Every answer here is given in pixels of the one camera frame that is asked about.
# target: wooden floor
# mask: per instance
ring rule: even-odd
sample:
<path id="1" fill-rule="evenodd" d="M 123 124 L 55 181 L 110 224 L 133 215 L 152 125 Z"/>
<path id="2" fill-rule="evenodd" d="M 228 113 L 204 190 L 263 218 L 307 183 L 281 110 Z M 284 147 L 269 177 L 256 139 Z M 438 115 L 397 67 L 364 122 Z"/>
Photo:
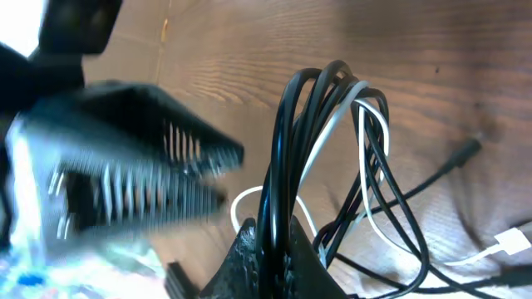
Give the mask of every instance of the wooden floor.
<path id="1" fill-rule="evenodd" d="M 86 74 L 90 81 L 158 84 L 243 142 L 244 168 L 219 181 L 233 199 L 263 182 L 275 113 L 292 74 L 336 59 L 386 94 L 391 167 L 403 190 L 435 171 L 462 140 L 484 140 L 464 169 L 411 201 L 435 257 L 471 255 L 532 218 L 531 1 L 128 0 L 106 53 L 86 61 Z M 345 119 L 301 192 L 319 227 L 334 218 L 357 171 L 355 136 Z M 256 214 L 258 198 L 242 204 L 241 219 Z M 182 262 L 202 287 L 234 232 L 225 213 L 151 237 L 161 260 Z M 418 270 L 368 223 L 344 240 L 341 252 L 404 282 Z M 444 272 L 465 282 L 519 263 L 532 263 L 532 251 L 498 253 Z M 346 292 L 389 290 L 340 262 L 330 273 Z M 530 297 L 532 288 L 490 291 Z"/>

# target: white usb connector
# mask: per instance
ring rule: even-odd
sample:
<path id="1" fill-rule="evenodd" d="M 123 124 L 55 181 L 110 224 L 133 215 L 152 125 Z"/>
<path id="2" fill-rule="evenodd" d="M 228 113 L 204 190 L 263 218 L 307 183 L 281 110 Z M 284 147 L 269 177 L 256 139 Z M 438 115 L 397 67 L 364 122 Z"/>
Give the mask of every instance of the white usb connector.
<path id="1" fill-rule="evenodd" d="M 504 250 L 508 255 L 513 255 L 531 248 L 532 243 L 530 243 L 530 240 L 525 235 L 529 230 L 532 230 L 532 223 L 527 223 L 499 233 L 495 236 L 495 239 L 499 242 L 497 247 L 500 251 Z"/>

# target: cable plug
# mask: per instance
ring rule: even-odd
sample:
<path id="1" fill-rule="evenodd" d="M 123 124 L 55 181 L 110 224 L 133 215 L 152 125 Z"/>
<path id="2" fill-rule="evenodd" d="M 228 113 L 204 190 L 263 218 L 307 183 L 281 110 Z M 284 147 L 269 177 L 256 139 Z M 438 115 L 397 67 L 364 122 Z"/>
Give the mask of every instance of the cable plug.
<path id="1" fill-rule="evenodd" d="M 530 240 L 525 235 L 527 231 L 532 231 L 532 222 L 499 233 L 495 235 L 495 239 L 499 241 L 499 244 L 496 246 L 500 250 L 506 251 L 508 255 L 513 255 L 531 248 L 532 243 L 530 243 Z"/>
<path id="2" fill-rule="evenodd" d="M 456 150 L 452 153 L 449 158 L 448 164 L 458 167 L 464 167 L 467 160 L 475 156 L 480 150 L 482 150 L 482 145 L 480 141 L 476 138 L 471 138 L 465 142 L 464 145 L 459 150 Z"/>

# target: cable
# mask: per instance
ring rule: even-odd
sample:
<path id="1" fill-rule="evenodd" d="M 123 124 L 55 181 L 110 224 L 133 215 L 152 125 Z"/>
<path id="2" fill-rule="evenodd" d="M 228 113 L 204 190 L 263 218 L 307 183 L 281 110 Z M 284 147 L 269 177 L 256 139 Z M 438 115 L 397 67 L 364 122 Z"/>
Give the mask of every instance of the cable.
<path id="1" fill-rule="evenodd" d="M 364 203 L 365 203 L 365 205 L 367 207 L 366 208 L 367 213 L 368 213 L 368 211 L 370 213 L 371 211 L 369 210 L 368 196 L 367 196 L 367 181 L 366 181 L 367 176 L 365 175 L 366 167 L 368 165 L 367 165 L 367 161 L 366 161 L 366 147 L 364 146 L 365 139 L 366 139 L 365 134 L 364 134 L 364 132 L 366 131 L 365 130 L 365 124 L 366 124 L 366 116 L 365 116 L 365 114 L 366 114 L 366 110 L 364 108 L 361 107 L 359 109 L 359 116 L 358 116 L 359 120 L 361 120 L 360 125 L 358 127 L 358 129 L 359 129 L 359 131 L 358 131 L 358 144 L 359 144 L 359 146 L 358 146 L 358 148 L 359 148 L 358 154 L 359 154 L 359 161 L 360 161 L 360 173 L 362 174 L 361 177 L 360 177 L 361 178 L 360 182 L 361 182 L 362 198 L 363 198 L 363 201 L 364 201 Z M 372 144 L 372 148 L 377 152 L 376 146 L 374 144 Z M 384 154 L 382 156 L 379 156 L 378 154 L 376 154 L 376 157 L 377 157 L 379 163 L 381 164 L 381 166 L 384 166 L 384 164 L 386 164 L 386 158 L 385 158 Z M 420 271 L 418 272 L 416 278 L 407 286 L 407 288 L 405 288 L 403 290 L 397 290 L 397 291 L 394 291 L 394 292 L 390 292 L 389 294 L 381 296 L 381 297 L 392 297 L 393 298 L 393 297 L 404 296 L 407 293 L 414 291 L 416 288 L 418 288 L 423 283 L 423 281 L 426 278 L 426 275 L 429 272 L 428 265 L 430 264 L 430 260 L 429 260 L 428 247 L 426 245 L 425 239 L 423 238 L 423 234 L 421 233 L 419 225 L 417 224 L 417 221 L 414 219 L 411 210 L 409 209 L 408 205 L 406 204 L 406 201 L 404 201 L 402 193 L 401 193 L 401 190 L 398 188 L 397 184 L 395 183 L 395 179 L 393 178 L 392 174 L 389 173 L 389 171 L 387 171 L 387 170 L 389 170 L 389 169 L 385 169 L 384 167 L 382 167 L 382 173 L 386 177 L 386 179 L 388 181 L 388 184 L 390 185 L 390 189 L 392 190 L 392 192 L 396 196 L 397 200 L 399 201 L 399 204 L 401 205 L 401 208 L 402 208 L 402 210 L 403 210 L 403 212 L 404 212 L 404 214 L 406 216 L 406 219 L 408 220 L 408 223 L 411 226 L 412 232 L 414 232 L 414 235 L 416 236 L 416 240 L 417 240 L 417 243 L 419 244 L 420 250 L 418 251 L 415 248 L 414 244 L 412 242 L 410 242 L 410 239 L 406 236 L 404 231 L 402 231 L 403 234 L 404 234 L 404 236 L 402 236 L 402 237 L 405 238 L 405 236 L 406 236 L 406 239 L 405 239 L 406 245 L 412 250 L 412 252 L 414 252 L 416 254 L 416 256 L 421 261 L 421 269 L 420 269 Z M 373 188 L 374 194 L 380 193 L 379 189 L 376 188 L 376 186 L 373 185 L 372 188 Z"/>
<path id="2" fill-rule="evenodd" d="M 367 268 L 356 264 L 341 253 L 337 254 L 337 259 L 346 263 L 349 267 L 353 267 L 359 272 L 378 280 L 390 287 L 399 289 L 406 288 L 404 284 L 394 282 L 393 280 L 376 274 Z M 510 269 L 505 269 L 503 272 L 494 277 L 489 277 L 475 282 L 463 283 L 463 287 L 476 289 L 480 287 L 523 287 L 532 284 L 532 266 L 518 266 Z M 460 290 L 453 287 L 419 287 L 414 292 L 418 294 L 448 294 L 459 292 Z"/>
<path id="3" fill-rule="evenodd" d="M 295 117 L 295 108 L 300 93 L 303 86 L 310 80 L 314 80 L 312 90 L 308 95 L 303 111 L 298 117 Z M 297 72 L 283 92 L 273 129 L 271 162 L 264 178 L 256 229 L 255 254 L 259 266 L 257 277 L 259 296 L 263 298 L 281 297 L 284 294 L 285 286 L 287 286 L 286 281 L 284 281 L 285 273 L 289 266 L 286 262 L 286 256 L 290 254 L 290 248 L 288 247 L 290 233 L 288 229 L 296 201 L 302 208 L 304 207 L 305 217 L 309 219 L 311 228 L 313 227 L 310 213 L 308 213 L 303 201 L 300 201 L 298 191 L 328 136 L 334 131 L 347 108 L 351 107 L 359 146 L 360 171 L 347 194 L 338 216 L 318 232 L 313 229 L 313 234 L 316 236 L 313 246 L 316 248 L 322 263 L 328 267 L 335 257 L 340 258 L 337 250 L 353 220 L 356 220 L 354 222 L 356 224 L 362 221 L 364 217 L 369 216 L 368 219 L 371 222 L 373 221 L 371 212 L 379 213 L 383 211 L 409 251 L 420 260 L 421 267 L 416 278 L 408 285 L 392 283 L 397 289 L 377 298 L 400 297 L 409 292 L 422 290 L 420 285 L 429 271 L 447 283 L 452 290 L 468 292 L 481 298 L 493 298 L 477 291 L 478 284 L 460 284 L 455 282 L 443 275 L 431 264 L 426 240 L 406 202 L 408 198 L 426 189 L 456 166 L 461 167 L 469 157 L 480 149 L 480 144 L 478 142 L 473 143 L 468 149 L 470 151 L 469 157 L 465 153 L 452 156 L 450 161 L 444 164 L 429 179 L 409 193 L 403 194 L 387 164 L 390 142 L 386 97 L 378 90 L 366 86 L 360 87 L 362 84 L 366 83 L 357 82 L 357 78 L 352 75 L 344 62 L 334 61 L 323 71 L 305 69 Z M 360 100 L 360 98 L 375 98 L 378 110 L 367 104 L 366 101 Z M 326 124 L 329 115 L 337 104 L 340 104 L 338 111 Z M 365 144 L 366 137 L 369 142 L 368 146 Z M 383 179 L 387 181 L 395 196 L 395 199 L 390 203 L 383 198 L 380 190 L 380 184 Z M 379 208 L 370 209 L 371 199 L 368 197 L 368 189 L 370 187 L 372 188 L 372 197 L 378 201 Z M 235 230 L 238 228 L 236 206 L 246 193 L 251 192 L 253 191 L 244 191 L 234 201 L 231 217 Z M 365 211 L 357 213 L 362 203 L 365 204 Z M 391 211 L 391 206 L 397 204 L 400 205 L 402 212 L 405 214 L 418 247 L 409 238 L 405 229 Z M 323 247 L 328 247 L 325 258 L 322 258 L 324 255 Z M 350 263 L 353 267 L 360 269 L 360 266 L 355 262 L 350 261 Z M 365 271 L 365 273 L 376 279 L 382 277 L 369 270 Z"/>
<path id="4" fill-rule="evenodd" d="M 366 88 L 368 85 L 369 84 L 368 84 L 367 81 L 359 81 L 357 84 L 355 84 L 355 86 L 346 95 L 345 99 L 343 100 L 343 103 L 339 106 L 338 110 L 334 113 L 334 115 L 332 116 L 331 120 L 324 127 L 323 131 L 320 133 L 319 137 L 316 139 L 316 141 L 314 143 L 314 146 L 313 146 L 313 148 L 312 148 L 312 150 L 311 150 L 311 152 L 310 152 L 310 154 L 308 156 L 307 163 L 305 164 L 305 168 L 303 169 L 303 172 L 302 172 L 302 175 L 301 175 L 301 179 L 299 181 L 299 186 L 298 186 L 299 188 L 301 188 L 301 186 L 303 185 L 305 179 L 307 178 L 308 172 L 310 171 L 310 169 L 313 166 L 313 163 L 314 163 L 315 159 L 318 157 L 318 154 L 322 150 L 323 146 L 327 142 L 327 140 L 330 137 L 330 135 L 336 129 L 336 127 L 339 124 L 340 120 L 342 119 L 343 115 L 347 112 L 347 109 L 351 105 L 352 101 L 356 101 L 356 102 L 360 103 L 361 105 L 364 105 L 364 106 L 368 107 L 368 109 L 372 113 L 374 113 L 374 114 L 377 113 L 378 114 L 377 118 L 379 118 L 379 120 L 382 120 L 381 125 L 382 125 L 382 129 L 383 129 L 383 134 L 384 134 L 384 147 L 386 149 L 386 155 L 388 154 L 389 148 L 390 148 L 390 130 L 388 129 L 388 127 L 386 125 L 386 121 L 384 120 L 384 117 L 381 115 L 381 113 L 378 110 L 376 110 L 366 100 L 355 100 L 355 97 L 358 95 L 358 93 L 363 88 Z M 261 187 L 261 186 L 253 187 L 251 189 L 247 189 L 247 190 L 243 191 L 241 194 L 239 194 L 236 197 L 236 199 L 234 199 L 234 201 L 231 203 L 230 217 L 231 217 L 231 223 L 233 224 L 233 229 L 234 229 L 234 231 L 236 233 L 238 233 L 238 231 L 240 230 L 239 221 L 238 221 L 238 219 L 236 217 L 236 208 L 237 208 L 239 202 L 245 196 L 247 196 L 248 194 L 251 194 L 252 192 L 256 192 L 256 191 L 259 191 L 259 190 L 262 190 L 262 189 L 263 189 L 263 187 Z M 313 236 L 316 237 L 317 236 L 317 229 L 315 227 L 315 224 L 314 224 L 314 222 L 312 220 L 312 216 L 310 215 L 310 212 L 308 211 L 304 201 L 298 195 L 296 196 L 296 201 L 301 206 L 301 208 L 303 210 L 303 213 L 305 214 L 305 217 L 308 220 L 308 224 L 309 224 L 311 230 L 313 231 Z M 320 253 L 319 256 L 320 256 L 320 260 L 323 261 L 323 259 L 324 259 L 323 255 Z"/>
<path id="5" fill-rule="evenodd" d="M 236 208 L 239 205 L 239 202 L 245 198 L 246 196 L 250 195 L 253 192 L 257 192 L 263 189 L 263 186 L 257 186 L 249 188 L 237 196 L 233 202 L 231 203 L 231 209 L 230 209 L 230 215 L 231 215 L 231 223 L 233 224 L 233 229 L 235 233 L 239 233 L 240 231 L 240 224 L 239 220 L 236 216 Z M 299 206 L 301 207 L 303 214 L 305 215 L 305 218 L 308 221 L 308 226 L 310 227 L 311 232 L 313 233 L 313 236 L 316 237 L 318 235 L 318 230 L 316 229 L 316 224 L 314 224 L 313 218 L 310 215 L 310 212 L 307 209 L 307 206 L 305 205 L 305 202 L 301 197 L 296 196 L 296 202 L 299 203 Z"/>

